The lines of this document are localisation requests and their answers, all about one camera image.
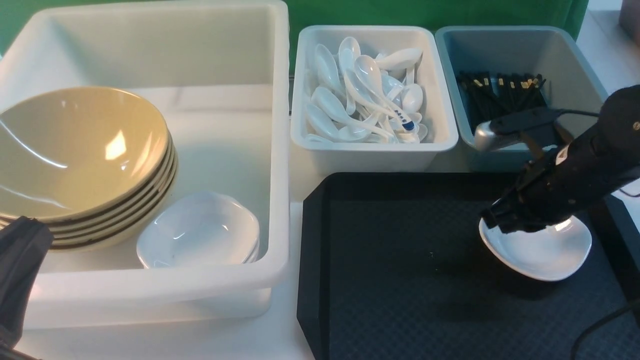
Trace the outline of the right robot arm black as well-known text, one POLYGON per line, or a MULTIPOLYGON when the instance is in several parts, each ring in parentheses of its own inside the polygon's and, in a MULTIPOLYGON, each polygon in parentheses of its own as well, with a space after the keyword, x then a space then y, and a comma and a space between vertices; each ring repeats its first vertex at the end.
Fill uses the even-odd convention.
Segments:
POLYGON ((608 96, 599 112, 538 107, 480 123, 474 134, 478 151, 521 142, 532 156, 514 185, 482 211, 487 228, 535 233, 637 180, 639 121, 639 87, 633 85, 608 96), (574 137, 559 122, 567 114, 596 121, 574 137))

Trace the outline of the left robot arm dark grey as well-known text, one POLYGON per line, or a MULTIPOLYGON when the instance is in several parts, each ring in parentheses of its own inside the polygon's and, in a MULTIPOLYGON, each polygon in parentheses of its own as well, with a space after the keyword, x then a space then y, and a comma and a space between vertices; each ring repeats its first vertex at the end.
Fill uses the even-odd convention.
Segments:
POLYGON ((14 348, 22 338, 26 308, 54 235, 41 221, 21 216, 0 232, 0 350, 3 360, 30 360, 14 348))

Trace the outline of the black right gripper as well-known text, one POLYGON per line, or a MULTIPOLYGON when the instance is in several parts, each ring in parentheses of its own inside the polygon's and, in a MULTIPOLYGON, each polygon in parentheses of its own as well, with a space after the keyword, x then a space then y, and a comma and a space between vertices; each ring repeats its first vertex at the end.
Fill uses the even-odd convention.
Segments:
POLYGON ((566 221, 639 178, 639 137, 610 142, 581 135, 527 167, 480 216, 504 234, 534 233, 566 221))

